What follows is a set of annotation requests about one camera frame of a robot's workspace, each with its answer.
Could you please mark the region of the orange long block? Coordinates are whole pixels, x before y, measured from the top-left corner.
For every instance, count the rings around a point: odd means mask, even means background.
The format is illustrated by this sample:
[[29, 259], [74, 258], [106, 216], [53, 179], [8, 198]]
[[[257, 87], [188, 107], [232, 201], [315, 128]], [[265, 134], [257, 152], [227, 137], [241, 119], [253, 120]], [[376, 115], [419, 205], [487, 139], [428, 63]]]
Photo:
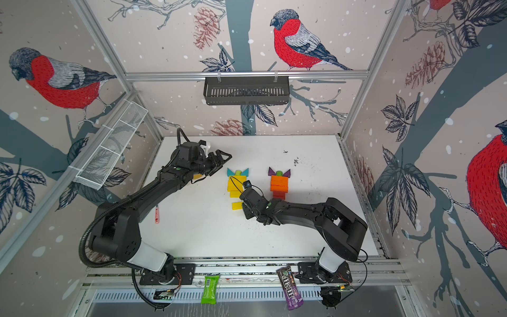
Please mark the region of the orange long block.
[[271, 186], [270, 187], [270, 190], [272, 192], [283, 192], [283, 193], [287, 193], [288, 192], [288, 187], [287, 186]]
[[288, 183], [283, 181], [283, 182], [272, 182], [271, 183], [271, 187], [272, 188], [287, 188], [288, 187]]

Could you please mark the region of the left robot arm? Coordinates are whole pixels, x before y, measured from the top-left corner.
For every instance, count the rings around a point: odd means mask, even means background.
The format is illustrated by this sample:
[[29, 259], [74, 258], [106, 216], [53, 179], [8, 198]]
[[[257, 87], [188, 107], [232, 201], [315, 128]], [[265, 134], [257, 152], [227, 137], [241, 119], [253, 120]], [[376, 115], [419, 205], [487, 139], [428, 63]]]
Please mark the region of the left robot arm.
[[177, 130], [177, 142], [169, 162], [152, 182], [116, 203], [99, 206], [79, 241], [78, 253], [84, 265], [101, 268], [121, 264], [160, 272], [169, 263], [166, 252], [143, 241], [139, 224], [169, 195], [194, 183], [194, 176], [212, 176], [232, 158], [221, 150], [210, 151], [206, 141], [190, 141], [182, 129]]

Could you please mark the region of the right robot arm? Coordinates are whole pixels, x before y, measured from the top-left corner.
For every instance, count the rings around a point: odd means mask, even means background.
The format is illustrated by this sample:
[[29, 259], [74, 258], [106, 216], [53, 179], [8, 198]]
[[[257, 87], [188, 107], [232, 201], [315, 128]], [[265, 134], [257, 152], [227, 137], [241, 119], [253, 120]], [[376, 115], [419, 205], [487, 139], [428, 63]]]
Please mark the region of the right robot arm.
[[316, 230], [327, 246], [315, 264], [298, 264], [296, 278], [301, 283], [349, 283], [344, 264], [357, 262], [368, 225], [341, 201], [328, 198], [316, 204], [291, 203], [279, 198], [267, 200], [256, 191], [240, 195], [247, 219], [256, 218], [263, 225], [297, 225]]

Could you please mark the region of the yellow block bottom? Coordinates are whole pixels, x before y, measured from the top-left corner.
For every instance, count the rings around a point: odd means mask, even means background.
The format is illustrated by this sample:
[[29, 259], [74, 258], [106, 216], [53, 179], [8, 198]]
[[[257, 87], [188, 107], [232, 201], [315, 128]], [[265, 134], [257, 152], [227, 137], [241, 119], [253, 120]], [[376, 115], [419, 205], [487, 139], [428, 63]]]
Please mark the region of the yellow block bottom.
[[228, 192], [243, 192], [243, 189], [242, 188], [237, 188], [237, 187], [229, 184], [227, 186], [227, 191]]

